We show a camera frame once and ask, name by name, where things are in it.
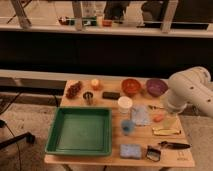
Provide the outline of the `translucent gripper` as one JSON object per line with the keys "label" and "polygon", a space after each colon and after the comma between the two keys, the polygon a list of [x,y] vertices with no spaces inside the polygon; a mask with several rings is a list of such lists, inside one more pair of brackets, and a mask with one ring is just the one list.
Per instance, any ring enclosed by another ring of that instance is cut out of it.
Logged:
{"label": "translucent gripper", "polygon": [[180,112],[180,105],[177,100],[168,94],[162,97],[162,105],[165,110],[165,119],[163,121],[163,127],[165,129],[171,129],[177,120],[177,114]]}

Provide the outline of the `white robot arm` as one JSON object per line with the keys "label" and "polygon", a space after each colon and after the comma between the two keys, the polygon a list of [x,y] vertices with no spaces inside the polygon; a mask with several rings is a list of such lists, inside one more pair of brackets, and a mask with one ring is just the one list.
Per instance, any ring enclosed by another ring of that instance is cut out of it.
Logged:
{"label": "white robot arm", "polygon": [[172,74],[168,90],[162,96],[164,109],[172,115],[182,113],[191,103],[213,118],[213,90],[210,72],[204,67],[192,67]]}

